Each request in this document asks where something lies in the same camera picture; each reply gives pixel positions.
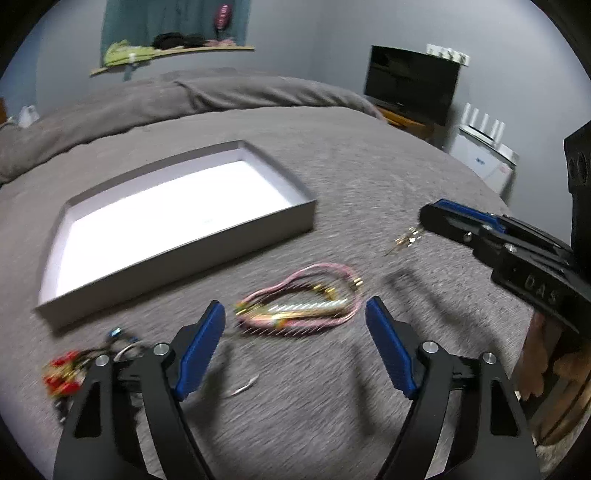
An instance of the bed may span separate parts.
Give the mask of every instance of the bed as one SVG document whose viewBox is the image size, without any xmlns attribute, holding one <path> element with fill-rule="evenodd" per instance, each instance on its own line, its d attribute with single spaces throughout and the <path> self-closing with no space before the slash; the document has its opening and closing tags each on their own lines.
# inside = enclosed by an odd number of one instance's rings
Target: bed
<svg viewBox="0 0 591 480">
<path fill-rule="evenodd" d="M 52 332 L 34 307 L 42 250 L 62 204 L 118 174 L 232 140 L 268 152 L 315 192 L 314 231 Z M 428 202 L 509 210 L 463 164 L 390 127 L 358 95 L 321 83 L 233 69 L 130 82 L 26 130 L 0 129 L 0 179 L 0 414 L 48 479 L 60 426 L 41 369 L 64 351 L 97 345 L 115 326 L 152 343 L 170 340 L 210 300 L 231 311 L 249 292 L 317 261 L 354 267 L 366 296 L 380 295 L 422 337 L 456 355 L 494 351 L 509 372 L 531 316 L 445 239 L 427 235 L 420 247 L 384 257 Z M 236 329 L 232 315 L 226 329 Z M 253 356 L 255 367 L 246 361 Z M 253 388 L 222 398 L 253 368 L 261 373 Z M 444 466 L 457 400 L 431 473 Z M 301 339 L 225 335 L 183 410 L 219 479 L 361 480 L 378 473 L 409 405 L 359 313 Z M 150 472 L 162 476 L 141 415 L 138 435 Z"/>
</svg>

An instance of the wall outlet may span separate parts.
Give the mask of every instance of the wall outlet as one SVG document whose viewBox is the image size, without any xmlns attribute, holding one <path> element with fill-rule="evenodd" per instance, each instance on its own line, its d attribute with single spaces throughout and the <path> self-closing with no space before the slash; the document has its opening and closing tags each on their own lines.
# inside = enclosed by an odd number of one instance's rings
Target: wall outlet
<svg viewBox="0 0 591 480">
<path fill-rule="evenodd" d="M 452 48 L 439 47 L 437 45 L 427 44 L 427 54 L 434 57 L 440 57 L 446 60 L 455 61 L 461 65 L 468 66 L 470 63 L 470 55 L 466 55 L 461 51 L 456 51 Z"/>
</svg>

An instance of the gray wall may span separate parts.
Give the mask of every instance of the gray wall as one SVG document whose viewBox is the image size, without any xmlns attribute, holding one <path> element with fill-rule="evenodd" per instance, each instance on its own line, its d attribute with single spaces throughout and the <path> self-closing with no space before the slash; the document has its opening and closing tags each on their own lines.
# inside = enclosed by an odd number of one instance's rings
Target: gray wall
<svg viewBox="0 0 591 480">
<path fill-rule="evenodd" d="M 591 119 L 591 82 L 552 22 L 530 0 L 327 0 L 313 76 L 362 93 L 371 45 L 471 55 L 454 99 L 506 122 L 520 156 L 515 215 L 569 241 L 564 137 Z"/>
<path fill-rule="evenodd" d="M 41 114 L 97 89 L 123 81 L 121 71 L 89 77 L 100 65 L 100 33 L 106 0 L 61 0 L 44 17 L 37 62 Z M 136 69 L 132 79 L 170 70 L 236 66 L 309 77 L 319 0 L 251 0 L 246 43 L 255 52 L 202 52 L 160 58 Z"/>
<path fill-rule="evenodd" d="M 43 21 L 33 27 L 0 78 L 0 97 L 8 116 L 18 116 L 21 108 L 37 103 L 37 57 Z"/>
</svg>

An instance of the television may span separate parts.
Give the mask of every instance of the television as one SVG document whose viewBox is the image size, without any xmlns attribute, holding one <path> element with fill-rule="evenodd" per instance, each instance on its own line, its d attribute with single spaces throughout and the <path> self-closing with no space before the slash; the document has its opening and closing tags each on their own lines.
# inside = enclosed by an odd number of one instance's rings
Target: television
<svg viewBox="0 0 591 480">
<path fill-rule="evenodd" d="M 413 120 L 445 125 L 460 66 L 433 55 L 374 45 L 365 95 Z"/>
</svg>

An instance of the window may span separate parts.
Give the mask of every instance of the window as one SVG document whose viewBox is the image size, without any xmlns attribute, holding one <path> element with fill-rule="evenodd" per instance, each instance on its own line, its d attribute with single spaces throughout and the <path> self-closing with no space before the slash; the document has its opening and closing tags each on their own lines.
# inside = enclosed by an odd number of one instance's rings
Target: window
<svg viewBox="0 0 591 480">
<path fill-rule="evenodd" d="M 250 0 L 108 0 L 103 20 L 100 58 L 113 43 L 128 40 L 133 46 L 149 46 L 164 33 L 201 35 L 215 39 L 213 26 L 218 9 L 232 7 L 232 21 L 222 38 L 244 45 Z"/>
</svg>

